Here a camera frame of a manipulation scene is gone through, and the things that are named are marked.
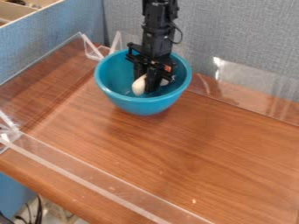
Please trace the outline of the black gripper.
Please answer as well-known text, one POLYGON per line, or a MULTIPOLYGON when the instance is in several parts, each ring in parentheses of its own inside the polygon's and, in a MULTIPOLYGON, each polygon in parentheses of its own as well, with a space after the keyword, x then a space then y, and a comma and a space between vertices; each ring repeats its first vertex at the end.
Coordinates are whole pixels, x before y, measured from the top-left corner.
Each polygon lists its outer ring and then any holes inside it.
POLYGON ((146 74, 144 91, 150 94, 160 86, 162 79, 172 80, 176 62, 171 58, 175 28, 144 29, 142 44, 127 43, 126 59, 134 63, 138 80, 146 74))

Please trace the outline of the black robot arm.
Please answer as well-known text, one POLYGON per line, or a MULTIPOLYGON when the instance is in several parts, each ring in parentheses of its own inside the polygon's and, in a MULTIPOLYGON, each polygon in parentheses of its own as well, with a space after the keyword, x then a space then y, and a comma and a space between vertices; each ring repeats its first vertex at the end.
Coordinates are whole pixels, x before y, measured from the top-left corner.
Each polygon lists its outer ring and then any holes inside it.
POLYGON ((171 58, 178 26, 178 0, 143 0, 143 41, 130 42, 126 59, 134 63, 135 95, 152 93, 174 81, 176 62, 171 58))

